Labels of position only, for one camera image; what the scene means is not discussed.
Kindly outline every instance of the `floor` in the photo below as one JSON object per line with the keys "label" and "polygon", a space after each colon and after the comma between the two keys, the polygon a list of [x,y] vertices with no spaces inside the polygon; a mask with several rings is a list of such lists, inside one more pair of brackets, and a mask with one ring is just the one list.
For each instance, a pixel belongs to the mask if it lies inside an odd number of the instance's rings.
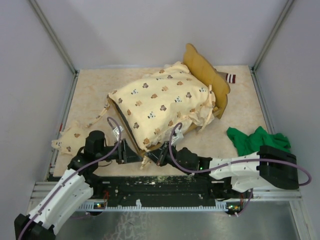
{"label": "floor", "polygon": [[69,219],[57,240],[298,240],[288,202],[251,202],[224,212],[106,212]]}
{"label": "floor", "polygon": [[[72,121],[78,121],[82,126],[85,126],[100,113],[104,107],[107,94],[113,89],[137,80],[147,73],[154,73],[159,69],[108,68],[81,70],[66,127]],[[229,127],[237,128],[245,134],[253,133],[259,126],[264,129],[267,129],[267,127],[249,67],[245,65],[216,66],[216,69],[220,72],[236,75],[235,83],[230,83],[231,92],[228,95],[226,110],[221,119],[215,118],[202,133],[197,133],[196,130],[188,133],[182,142],[177,145],[177,149],[187,147],[202,157],[233,158],[238,155],[226,134]],[[106,115],[118,120],[113,109],[110,109]],[[103,131],[108,138],[108,143],[113,145],[115,138],[107,123],[106,116],[95,123],[91,129]],[[70,155],[59,153],[53,175],[55,177],[62,176],[71,159]],[[143,169],[140,169],[140,166],[139,162],[122,165],[113,162],[108,167],[99,167],[94,173],[99,176],[183,175],[181,171],[170,165],[158,167],[150,163]]]}

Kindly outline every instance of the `wooden headboard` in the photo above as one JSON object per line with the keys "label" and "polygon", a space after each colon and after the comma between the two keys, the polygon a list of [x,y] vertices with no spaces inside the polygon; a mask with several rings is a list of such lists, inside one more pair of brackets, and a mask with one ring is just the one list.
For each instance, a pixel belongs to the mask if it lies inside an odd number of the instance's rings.
{"label": "wooden headboard", "polygon": [[183,63],[189,68],[191,74],[199,81],[207,87],[212,85],[216,106],[213,109],[213,113],[220,119],[228,104],[230,86],[228,82],[217,73],[217,70],[198,53],[197,49],[191,43],[187,43],[185,48],[186,51],[183,55]]}

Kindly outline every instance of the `toy bed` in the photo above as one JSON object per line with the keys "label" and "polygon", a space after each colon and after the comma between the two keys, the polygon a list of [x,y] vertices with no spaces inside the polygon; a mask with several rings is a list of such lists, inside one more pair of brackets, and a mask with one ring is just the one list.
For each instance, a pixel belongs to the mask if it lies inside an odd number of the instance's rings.
{"label": "toy bed", "polygon": [[[191,63],[189,62],[190,60],[192,60],[192,57],[188,58],[188,51],[186,51],[183,62],[188,65],[192,74],[194,74],[199,80],[202,79],[203,77],[201,77],[201,75],[197,75],[197,73],[201,73],[201,71],[197,70],[197,68],[194,69],[192,61]],[[236,75],[236,83],[228,86],[225,81],[221,82],[226,86],[224,88],[224,92],[219,93],[218,90],[213,89],[216,96],[216,106],[218,108],[213,110],[213,114],[216,118],[202,133],[192,130],[186,134],[184,139],[178,143],[177,150],[182,147],[187,147],[192,152],[204,157],[232,158],[237,156],[237,151],[226,134],[228,127],[234,127],[246,134],[251,134],[259,126],[266,129],[266,123],[264,121],[249,67],[244,65],[216,66],[215,68],[219,72]],[[160,67],[81,70],[78,75],[67,120],[63,125],[68,128],[74,121],[78,121],[80,126],[87,125],[92,122],[97,115],[99,115],[105,104],[107,94],[113,89],[120,88],[128,83],[140,79],[147,73],[154,73],[160,70]],[[203,71],[203,74],[204,76],[208,75],[206,71]],[[110,107],[107,114],[89,129],[90,131],[103,131],[107,136],[107,142],[113,145],[116,139],[112,133],[112,129],[107,123],[106,116],[114,117],[119,123],[123,120],[122,117],[119,117],[119,112],[115,111],[115,108]],[[130,139],[130,135],[127,134],[126,131],[124,131],[123,137],[127,140]],[[128,142],[130,147],[135,149],[136,146],[132,144],[131,141]],[[53,173],[53,176],[62,176],[71,159],[71,155],[59,152],[55,163],[52,164],[50,170],[51,173]],[[99,176],[183,175],[181,171],[170,165],[158,167],[153,163],[149,163],[142,170],[140,167],[141,163],[139,162],[122,165],[118,165],[113,162],[109,166],[99,167],[95,171],[95,174]]]}
{"label": "toy bed", "polygon": [[[209,86],[212,87],[212,91],[213,91],[214,97],[215,97],[215,105],[212,110],[212,114],[213,114],[213,116],[220,119],[222,117],[226,107],[227,107],[228,94],[230,93],[230,86],[227,83],[226,79],[223,78],[220,74],[218,74],[217,70],[214,67],[212,67],[212,65],[202,55],[200,55],[198,53],[198,51],[196,50],[196,48],[190,43],[188,43],[186,45],[186,52],[184,53],[183,62],[181,64],[186,65],[186,67],[187,67],[186,70],[189,70],[191,75],[194,76],[201,83],[203,83],[205,86],[207,86],[208,88],[209,88]],[[194,82],[191,83],[188,81],[186,81],[185,83],[187,83],[187,84],[189,83],[190,85],[195,84]],[[121,119],[121,123],[124,126],[125,131],[128,134],[129,138],[131,139],[135,150],[137,151],[137,153],[140,153],[140,155],[143,156],[145,151],[142,150],[139,147],[139,145],[137,144],[137,140],[136,140],[135,134],[134,134],[134,129],[132,129],[132,127],[130,127],[130,125],[127,121],[127,118],[131,118],[131,116],[128,116],[128,114],[124,114],[123,111],[121,111],[121,108],[119,106],[120,102],[119,103],[115,102],[114,101],[115,99],[114,98],[111,99],[111,96],[108,98],[108,102],[110,103],[111,106],[113,106],[118,117]],[[192,131],[195,128],[197,128],[197,125],[195,123],[192,123],[191,126],[188,129],[186,129],[184,134]],[[154,150],[156,148],[159,148],[162,144],[163,144],[163,142],[159,142],[158,144],[149,146],[147,149]]]}

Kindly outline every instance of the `gray floor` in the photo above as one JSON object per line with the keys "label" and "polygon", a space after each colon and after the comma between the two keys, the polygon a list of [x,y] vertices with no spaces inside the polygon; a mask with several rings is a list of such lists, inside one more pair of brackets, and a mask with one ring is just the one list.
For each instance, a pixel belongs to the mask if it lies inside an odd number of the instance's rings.
{"label": "gray floor", "polygon": [[286,202],[252,202],[239,218],[223,212],[106,212],[69,219],[57,240],[296,240]]}

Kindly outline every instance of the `bear print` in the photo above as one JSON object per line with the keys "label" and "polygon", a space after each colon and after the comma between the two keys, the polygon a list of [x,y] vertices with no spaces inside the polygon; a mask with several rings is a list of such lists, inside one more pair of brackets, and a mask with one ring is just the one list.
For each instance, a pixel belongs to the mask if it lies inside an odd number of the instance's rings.
{"label": "bear print", "polygon": [[139,127],[140,127],[139,124],[137,122],[135,122],[134,125],[133,125],[133,128],[134,129],[138,129]]}
{"label": "bear print", "polygon": [[157,134],[159,134],[160,133],[160,128],[156,128],[155,130],[154,130],[154,135],[157,135]]}
{"label": "bear print", "polygon": [[149,144],[149,143],[150,143],[150,141],[149,141],[148,138],[146,138],[145,140],[143,140],[143,144],[147,145],[147,144]]}
{"label": "bear print", "polygon": [[137,94],[137,93],[138,93],[137,89],[134,89],[134,90],[131,92],[131,94]]}
{"label": "bear print", "polygon": [[142,104],[141,101],[137,101],[137,102],[135,103],[136,106],[141,106],[141,104]]}
{"label": "bear print", "polygon": [[165,105],[161,105],[160,111],[165,111],[165,110],[167,110],[166,106]]}
{"label": "bear print", "polygon": [[148,119],[153,119],[153,118],[155,118],[155,117],[156,117],[156,115],[155,115],[154,112],[152,111],[152,112],[149,113]]}
{"label": "bear print", "polygon": [[181,98],[178,96],[175,100],[174,100],[176,103],[181,103],[182,102],[182,100],[181,100]]}

